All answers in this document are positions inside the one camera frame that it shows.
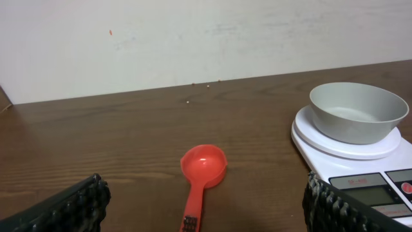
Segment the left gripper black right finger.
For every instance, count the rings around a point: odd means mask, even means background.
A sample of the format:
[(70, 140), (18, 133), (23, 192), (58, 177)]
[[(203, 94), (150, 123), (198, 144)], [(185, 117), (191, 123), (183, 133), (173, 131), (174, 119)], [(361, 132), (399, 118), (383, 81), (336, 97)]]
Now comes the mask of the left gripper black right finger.
[(411, 232), (309, 172), (302, 207), (308, 232)]

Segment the red plastic measuring scoop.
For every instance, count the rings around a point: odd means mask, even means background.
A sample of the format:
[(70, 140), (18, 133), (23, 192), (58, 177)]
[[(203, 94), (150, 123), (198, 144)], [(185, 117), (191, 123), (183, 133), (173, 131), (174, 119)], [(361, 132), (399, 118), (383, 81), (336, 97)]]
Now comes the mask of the red plastic measuring scoop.
[(227, 158), (217, 146), (203, 144), (191, 148), (180, 160), (183, 175), (191, 185), (180, 231), (199, 232), (203, 193), (225, 177)]

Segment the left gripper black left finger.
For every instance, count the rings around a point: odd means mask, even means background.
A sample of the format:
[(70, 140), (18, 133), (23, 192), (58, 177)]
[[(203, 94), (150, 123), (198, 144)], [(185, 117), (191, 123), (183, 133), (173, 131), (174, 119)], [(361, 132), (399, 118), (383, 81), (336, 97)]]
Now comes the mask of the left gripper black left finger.
[(2, 232), (99, 232), (111, 200), (108, 184), (94, 174), (42, 202), (1, 220)]

